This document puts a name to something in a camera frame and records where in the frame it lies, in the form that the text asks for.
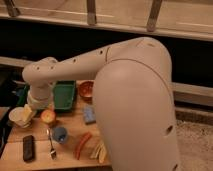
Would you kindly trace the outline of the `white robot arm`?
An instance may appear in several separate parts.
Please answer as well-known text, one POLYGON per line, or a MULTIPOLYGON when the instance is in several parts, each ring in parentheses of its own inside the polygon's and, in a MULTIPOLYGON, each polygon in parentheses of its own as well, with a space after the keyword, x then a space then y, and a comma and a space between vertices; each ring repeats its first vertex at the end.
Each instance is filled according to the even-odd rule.
POLYGON ((113 171, 181 171, 172 63, 158 40, 140 37, 57 61, 27 65, 28 101, 46 105, 56 81, 92 80, 92 101, 113 171))

